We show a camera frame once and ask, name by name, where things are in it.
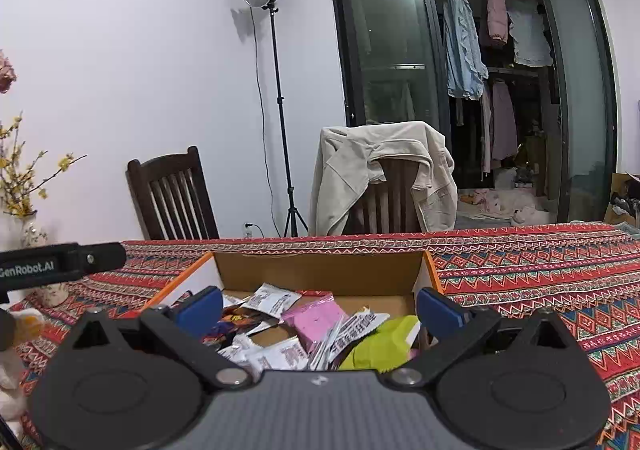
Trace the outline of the light blue hanging shirt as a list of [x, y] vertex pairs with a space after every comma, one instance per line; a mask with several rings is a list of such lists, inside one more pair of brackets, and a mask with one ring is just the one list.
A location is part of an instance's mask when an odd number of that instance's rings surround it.
[[450, 97], [480, 100], [488, 69], [482, 60], [471, 4], [468, 0], [446, 0], [442, 6]]

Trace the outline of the white snack packet left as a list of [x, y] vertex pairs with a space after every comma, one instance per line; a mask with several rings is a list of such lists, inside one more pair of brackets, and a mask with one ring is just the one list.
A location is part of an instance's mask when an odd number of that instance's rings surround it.
[[221, 349], [219, 354], [255, 375], [265, 370], [304, 370], [309, 362], [306, 350], [297, 337], [262, 347], [246, 335], [238, 334], [232, 344]]

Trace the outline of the cardboard box on floor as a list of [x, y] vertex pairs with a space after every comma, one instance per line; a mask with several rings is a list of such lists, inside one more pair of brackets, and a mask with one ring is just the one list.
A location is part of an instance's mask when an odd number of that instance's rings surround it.
[[611, 196], [604, 215], [605, 224], [626, 223], [639, 227], [639, 176], [629, 173], [614, 173], [611, 181]]

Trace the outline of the colourful patterned tablecloth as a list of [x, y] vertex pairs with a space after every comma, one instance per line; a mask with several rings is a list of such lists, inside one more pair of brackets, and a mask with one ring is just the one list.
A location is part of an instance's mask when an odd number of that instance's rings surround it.
[[268, 262], [300, 255], [354, 255], [377, 262], [384, 255], [431, 255], [442, 292], [465, 306], [489, 305], [520, 318], [536, 308], [555, 309], [604, 381], [612, 399], [600, 439], [603, 449], [639, 444], [639, 244], [599, 223], [466, 229], [448, 233], [129, 241], [126, 264], [74, 282], [70, 295], [48, 307], [28, 294], [24, 307], [40, 308], [41, 337], [18, 348], [31, 392], [58, 345], [90, 307], [117, 318], [141, 308], [207, 253]]

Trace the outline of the yellow flower branches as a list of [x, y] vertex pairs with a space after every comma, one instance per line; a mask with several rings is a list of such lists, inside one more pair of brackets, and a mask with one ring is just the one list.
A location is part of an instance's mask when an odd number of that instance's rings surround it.
[[23, 161], [26, 140], [21, 137], [23, 114], [17, 114], [9, 123], [1, 123], [1, 213], [16, 218], [28, 218], [37, 210], [35, 201], [49, 198], [48, 186], [56, 177], [87, 158], [67, 152], [58, 160], [53, 172], [45, 177], [37, 175], [37, 167], [47, 157], [40, 150], [32, 160]]

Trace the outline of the green snack packet in box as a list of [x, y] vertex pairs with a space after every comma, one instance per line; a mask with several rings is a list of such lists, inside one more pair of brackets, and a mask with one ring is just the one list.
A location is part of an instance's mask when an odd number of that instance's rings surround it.
[[359, 342], [338, 367], [340, 371], [392, 371], [414, 355], [413, 344], [421, 330], [416, 315], [386, 320]]

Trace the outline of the pink artificial roses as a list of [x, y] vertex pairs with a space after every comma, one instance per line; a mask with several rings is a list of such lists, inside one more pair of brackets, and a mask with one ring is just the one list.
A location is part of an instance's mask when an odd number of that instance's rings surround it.
[[17, 80], [14, 68], [10, 59], [0, 51], [0, 93], [9, 92], [12, 84]]

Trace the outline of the dark wooden chair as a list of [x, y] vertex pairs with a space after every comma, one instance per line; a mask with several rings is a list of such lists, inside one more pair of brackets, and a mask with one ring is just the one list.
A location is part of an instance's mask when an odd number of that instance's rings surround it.
[[145, 239], [219, 238], [198, 147], [130, 160], [126, 176]]

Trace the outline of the beige jacket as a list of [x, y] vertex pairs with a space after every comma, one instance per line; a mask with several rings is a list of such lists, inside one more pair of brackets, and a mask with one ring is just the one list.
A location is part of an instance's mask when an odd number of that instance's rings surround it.
[[446, 136], [423, 121], [335, 126], [321, 130], [312, 184], [309, 233], [339, 236], [348, 213], [374, 184], [386, 181], [384, 161], [418, 166], [410, 196], [421, 230], [454, 228], [459, 201]]

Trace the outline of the white snack packet centre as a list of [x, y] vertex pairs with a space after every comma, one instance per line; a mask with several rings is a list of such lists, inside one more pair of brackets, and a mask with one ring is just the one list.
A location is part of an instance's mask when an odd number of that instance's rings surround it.
[[247, 297], [242, 306], [280, 320], [282, 314], [301, 298], [302, 296], [297, 292], [263, 283], [251, 296]]

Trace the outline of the white hanging garment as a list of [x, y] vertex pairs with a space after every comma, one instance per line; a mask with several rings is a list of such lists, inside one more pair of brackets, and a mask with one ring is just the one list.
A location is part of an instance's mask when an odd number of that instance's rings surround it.
[[544, 36], [544, 20], [538, 13], [536, 0], [510, 0], [506, 9], [514, 45], [514, 62], [529, 68], [551, 66], [551, 48]]

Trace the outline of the pink snack packet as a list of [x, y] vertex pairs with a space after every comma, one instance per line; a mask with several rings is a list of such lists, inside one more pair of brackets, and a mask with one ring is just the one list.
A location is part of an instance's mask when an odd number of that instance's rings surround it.
[[346, 317], [343, 308], [335, 302], [333, 294], [329, 293], [309, 303], [294, 306], [285, 311], [281, 319], [297, 333], [306, 352], [312, 352], [326, 336], [326, 332], [338, 320]]

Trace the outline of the dark sliding wardrobe door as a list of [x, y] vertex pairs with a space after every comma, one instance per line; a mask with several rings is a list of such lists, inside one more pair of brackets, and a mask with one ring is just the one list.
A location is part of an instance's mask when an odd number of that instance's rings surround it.
[[333, 0], [346, 123], [424, 121], [450, 134], [434, 0]]

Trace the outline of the pink hanging garment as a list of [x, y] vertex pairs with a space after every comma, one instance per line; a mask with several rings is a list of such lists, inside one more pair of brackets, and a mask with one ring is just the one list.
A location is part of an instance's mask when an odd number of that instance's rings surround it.
[[509, 15], [506, 0], [487, 0], [488, 38], [496, 45], [508, 43]]

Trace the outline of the black light stand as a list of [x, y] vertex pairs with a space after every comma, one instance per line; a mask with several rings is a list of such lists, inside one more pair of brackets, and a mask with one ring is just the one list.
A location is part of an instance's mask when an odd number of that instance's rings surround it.
[[276, 4], [274, 3], [268, 4], [266, 6], [266, 9], [268, 10], [269, 21], [270, 21], [274, 80], [276, 80], [277, 105], [278, 105], [278, 112], [279, 112], [281, 143], [282, 143], [284, 170], [285, 170], [285, 178], [286, 178], [286, 194], [288, 195], [288, 214], [286, 215], [283, 236], [295, 238], [299, 236], [299, 231], [298, 231], [299, 225], [302, 225], [305, 230], [308, 230], [308, 226], [305, 220], [303, 219], [303, 216], [300, 214], [299, 209], [296, 207], [295, 197], [294, 197], [295, 188], [294, 188], [292, 172], [291, 172], [290, 153], [288, 152], [288, 135], [286, 135], [285, 113], [284, 113], [284, 106], [283, 106], [284, 97], [282, 94], [280, 59], [279, 59], [278, 42], [277, 42], [276, 15], [277, 15], [278, 9], [276, 7]]

